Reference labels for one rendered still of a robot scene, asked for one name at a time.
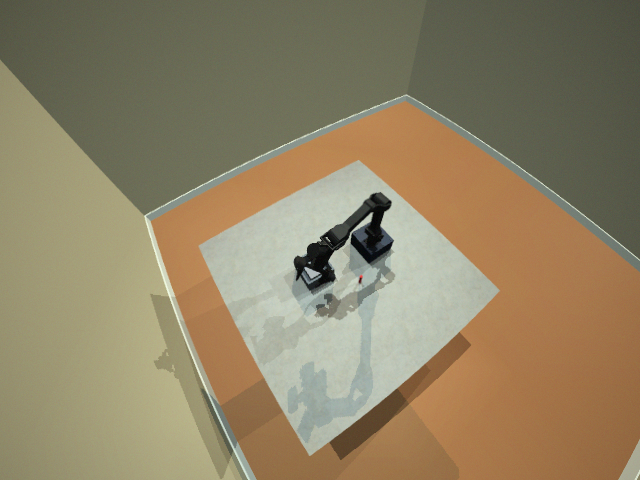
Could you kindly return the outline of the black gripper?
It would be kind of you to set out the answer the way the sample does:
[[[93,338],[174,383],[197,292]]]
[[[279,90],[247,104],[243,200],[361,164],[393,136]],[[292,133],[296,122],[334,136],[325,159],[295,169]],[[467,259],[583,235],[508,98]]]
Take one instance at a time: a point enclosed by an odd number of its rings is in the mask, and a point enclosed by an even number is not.
[[[311,263],[309,264],[305,261],[305,258],[296,256],[294,259],[294,266],[297,269],[296,281],[299,279],[300,275],[302,274],[303,269],[307,267],[309,269],[312,269],[322,274],[321,278],[318,280],[318,282],[315,285],[315,289],[327,282],[329,283],[330,281],[334,282],[336,279],[334,271],[329,268],[326,268],[325,270],[323,269],[325,265],[328,264],[328,260],[329,259],[325,259],[323,257],[313,258],[313,260],[311,260]]]

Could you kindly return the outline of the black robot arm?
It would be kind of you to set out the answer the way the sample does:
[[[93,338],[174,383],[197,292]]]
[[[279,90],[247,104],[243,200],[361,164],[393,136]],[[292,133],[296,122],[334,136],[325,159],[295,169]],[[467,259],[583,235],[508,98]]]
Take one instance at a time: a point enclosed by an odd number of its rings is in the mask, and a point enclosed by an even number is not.
[[[321,242],[311,243],[307,247],[307,257],[309,262],[313,258],[323,257],[330,259],[333,252],[345,245],[349,239],[350,233],[370,214],[372,213],[372,221],[365,229],[368,238],[364,240],[370,247],[374,248],[384,237],[380,224],[386,210],[392,206],[392,201],[381,192],[371,194],[369,199],[365,199],[363,205],[360,206],[344,223],[338,224],[331,228],[320,239]],[[328,239],[331,241],[329,242]]]

